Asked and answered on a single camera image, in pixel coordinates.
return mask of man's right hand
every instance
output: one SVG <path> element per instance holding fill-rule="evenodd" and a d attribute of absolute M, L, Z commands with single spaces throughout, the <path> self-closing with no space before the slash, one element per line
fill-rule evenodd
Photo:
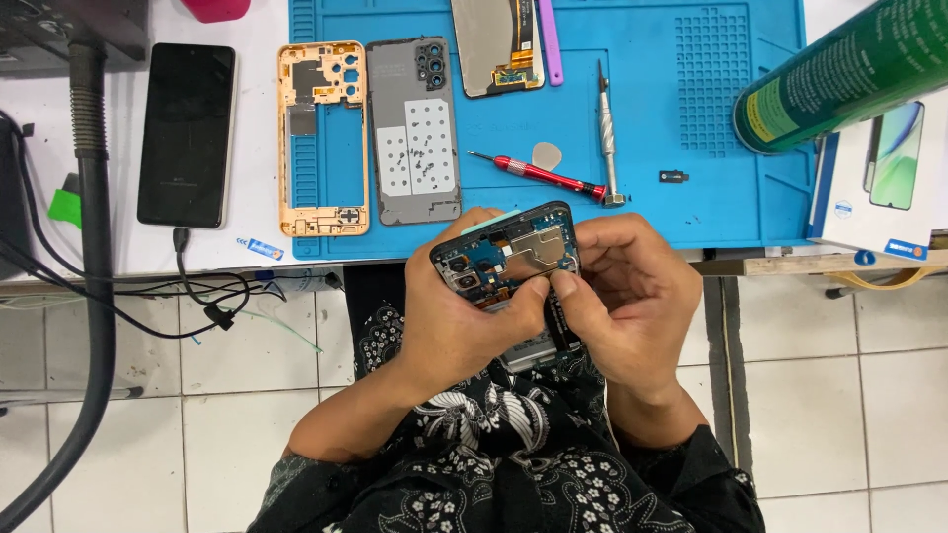
<path fill-rule="evenodd" d="M 646 405 L 681 396 L 675 377 L 702 277 L 637 214 L 575 227 L 583 278 L 550 282 L 570 328 L 606 379 Z"/>

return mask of blue silicone repair mat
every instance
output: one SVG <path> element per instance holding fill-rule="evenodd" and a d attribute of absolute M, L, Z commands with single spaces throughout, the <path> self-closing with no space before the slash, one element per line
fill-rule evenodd
<path fill-rule="evenodd" d="M 675 248 L 807 243 L 812 147 L 758 156 L 740 145 L 731 128 L 739 90 L 806 43 L 800 0 L 555 0 L 564 84 L 552 87 L 548 77 L 536 91 L 478 100 L 464 95 L 449 0 L 290 0 L 289 6 L 291 43 L 447 38 L 466 209 L 527 210 L 564 200 L 576 221 L 639 212 Z M 606 211 L 581 195 L 502 173 L 465 152 L 529 161 L 536 143 L 552 142 L 563 153 L 556 172 L 605 183 L 596 60 L 602 60 L 611 82 L 619 190 L 630 200 L 625 208 Z M 321 205 L 359 205 L 360 116 L 322 107 L 319 135 L 291 143 L 294 162 L 304 161 L 294 166 L 293 179 L 313 181 Z M 304 165 L 314 168 L 314 156 L 319 171 L 299 173 Z M 662 183 L 662 170 L 690 178 Z M 296 238 L 293 255 L 313 260 L 408 257 L 444 227 L 383 226 L 374 182 L 373 169 L 367 233 Z"/>

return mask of white tile floor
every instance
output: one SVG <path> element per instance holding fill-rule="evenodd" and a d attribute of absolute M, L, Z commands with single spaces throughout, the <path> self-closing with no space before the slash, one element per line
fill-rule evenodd
<path fill-rule="evenodd" d="M 818 278 L 740 281 L 754 469 L 770 531 L 944 529 L 924 510 L 948 501 L 937 455 L 948 440 L 948 351 L 932 349 L 948 347 L 936 326 L 948 319 L 948 299 L 946 282 L 924 283 L 861 294 L 854 305 L 824 301 Z M 123 325 L 117 384 L 152 397 L 113 402 L 89 452 L 18 531 L 245 528 L 290 429 L 353 381 L 342 296 L 257 299 L 249 309 L 280 323 L 240 315 L 226 334 L 182 341 Z M 162 331 L 204 323 L 186 299 L 119 304 Z M 84 321 L 84 303 L 0 310 L 0 387 L 80 386 Z M 872 351 L 888 353 L 858 355 L 865 328 Z M 900 341 L 882 341 L 890 337 Z M 713 422 L 707 353 L 702 307 L 679 379 Z M 61 445 L 78 409 L 31 406 L 0 418 L 0 505 Z M 906 524 L 903 509 L 918 509 L 907 514 L 917 522 Z"/>
<path fill-rule="evenodd" d="M 738 287 L 767 530 L 945 531 L 948 280 L 837 301 L 820 277 Z"/>

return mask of pink container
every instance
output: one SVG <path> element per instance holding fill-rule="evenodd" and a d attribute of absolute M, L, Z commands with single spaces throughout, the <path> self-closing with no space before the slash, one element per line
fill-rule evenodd
<path fill-rule="evenodd" d="M 204 24 L 237 20 L 250 9 L 250 0 L 181 0 L 181 3 Z"/>

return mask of purple pry tool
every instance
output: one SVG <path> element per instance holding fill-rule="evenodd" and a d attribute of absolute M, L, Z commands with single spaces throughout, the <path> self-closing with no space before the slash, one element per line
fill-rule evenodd
<path fill-rule="evenodd" d="M 546 65 L 550 69 L 550 85 L 563 85 L 563 62 L 559 58 L 559 39 L 556 37 L 556 20 L 553 18 L 552 0 L 537 0 L 539 23 L 543 28 L 543 46 L 546 48 Z"/>

